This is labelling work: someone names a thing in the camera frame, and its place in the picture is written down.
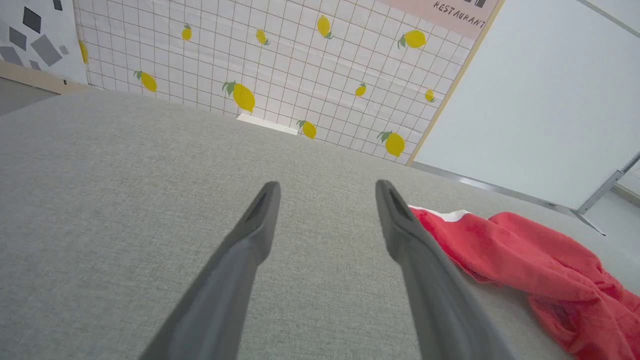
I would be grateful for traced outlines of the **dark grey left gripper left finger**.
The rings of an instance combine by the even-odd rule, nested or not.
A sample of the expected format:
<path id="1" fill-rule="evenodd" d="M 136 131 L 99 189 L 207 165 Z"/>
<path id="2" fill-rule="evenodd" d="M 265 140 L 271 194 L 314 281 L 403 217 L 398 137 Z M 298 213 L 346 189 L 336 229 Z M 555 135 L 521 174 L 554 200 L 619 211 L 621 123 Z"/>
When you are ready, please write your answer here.
<path id="1" fill-rule="evenodd" d="M 142 360 L 234 360 L 259 266 L 274 241 L 281 185 L 266 182 L 165 319 Z"/>

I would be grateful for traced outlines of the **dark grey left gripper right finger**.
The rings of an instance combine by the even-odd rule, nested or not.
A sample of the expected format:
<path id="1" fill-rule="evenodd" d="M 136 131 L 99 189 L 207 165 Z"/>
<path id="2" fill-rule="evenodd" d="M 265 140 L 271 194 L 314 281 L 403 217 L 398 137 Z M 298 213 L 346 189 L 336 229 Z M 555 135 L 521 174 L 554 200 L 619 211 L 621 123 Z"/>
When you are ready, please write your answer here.
<path id="1" fill-rule="evenodd" d="M 462 274 L 393 184 L 375 183 L 390 257 L 400 266 L 423 360 L 514 360 L 505 338 Z"/>

